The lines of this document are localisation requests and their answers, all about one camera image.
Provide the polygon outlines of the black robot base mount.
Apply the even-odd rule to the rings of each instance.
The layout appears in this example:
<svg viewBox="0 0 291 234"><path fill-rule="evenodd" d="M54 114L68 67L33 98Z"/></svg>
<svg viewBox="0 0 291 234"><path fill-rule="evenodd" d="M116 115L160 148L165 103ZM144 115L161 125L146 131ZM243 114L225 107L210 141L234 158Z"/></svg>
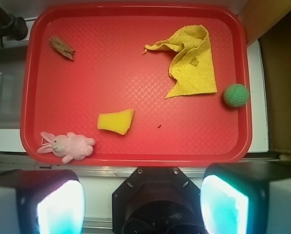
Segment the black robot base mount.
<svg viewBox="0 0 291 234"><path fill-rule="evenodd" d="M177 167L138 167L112 194L112 231L204 234L200 188Z"/></svg>

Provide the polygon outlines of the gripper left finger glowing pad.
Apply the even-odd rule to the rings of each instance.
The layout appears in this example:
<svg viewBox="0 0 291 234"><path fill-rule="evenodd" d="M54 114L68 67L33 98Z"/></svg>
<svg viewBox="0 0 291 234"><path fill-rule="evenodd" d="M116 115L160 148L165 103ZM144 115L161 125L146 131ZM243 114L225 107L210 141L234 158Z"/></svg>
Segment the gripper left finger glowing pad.
<svg viewBox="0 0 291 234"><path fill-rule="evenodd" d="M71 170L0 170L0 234L80 234L85 194Z"/></svg>

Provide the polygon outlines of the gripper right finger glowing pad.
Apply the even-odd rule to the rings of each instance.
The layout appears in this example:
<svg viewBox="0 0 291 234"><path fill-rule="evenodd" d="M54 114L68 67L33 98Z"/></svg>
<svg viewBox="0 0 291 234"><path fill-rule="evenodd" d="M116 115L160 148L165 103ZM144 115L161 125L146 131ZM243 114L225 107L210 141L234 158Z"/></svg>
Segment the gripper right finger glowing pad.
<svg viewBox="0 0 291 234"><path fill-rule="evenodd" d="M214 163L200 204L210 234L291 234L291 162Z"/></svg>

